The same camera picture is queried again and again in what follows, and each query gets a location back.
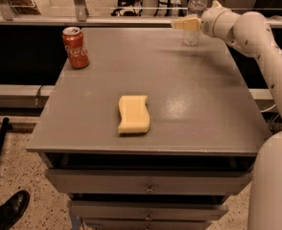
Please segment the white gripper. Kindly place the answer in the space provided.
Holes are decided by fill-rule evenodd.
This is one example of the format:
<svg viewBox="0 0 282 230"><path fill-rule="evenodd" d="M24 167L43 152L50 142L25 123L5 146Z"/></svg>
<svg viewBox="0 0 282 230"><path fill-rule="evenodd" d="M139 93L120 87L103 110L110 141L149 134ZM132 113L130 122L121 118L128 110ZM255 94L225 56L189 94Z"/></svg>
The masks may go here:
<svg viewBox="0 0 282 230"><path fill-rule="evenodd" d="M201 30L205 35L222 40L234 37L233 26L240 15L231 9L225 8L218 0L213 0L212 8L201 17ZM195 16L182 17L174 21L174 28L196 32L200 30L200 19Z"/></svg>

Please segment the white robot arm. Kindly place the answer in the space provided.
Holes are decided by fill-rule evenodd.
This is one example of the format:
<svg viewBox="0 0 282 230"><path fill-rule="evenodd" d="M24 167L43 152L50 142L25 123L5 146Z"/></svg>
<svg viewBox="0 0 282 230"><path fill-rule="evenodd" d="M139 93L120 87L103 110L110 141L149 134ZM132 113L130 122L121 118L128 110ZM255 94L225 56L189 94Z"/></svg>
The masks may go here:
<svg viewBox="0 0 282 230"><path fill-rule="evenodd" d="M254 58L282 119L282 50L263 14L238 14L214 1L202 16L187 15L171 25L219 38L237 52ZM252 172L247 230L282 230L282 131L273 134L258 151Z"/></svg>

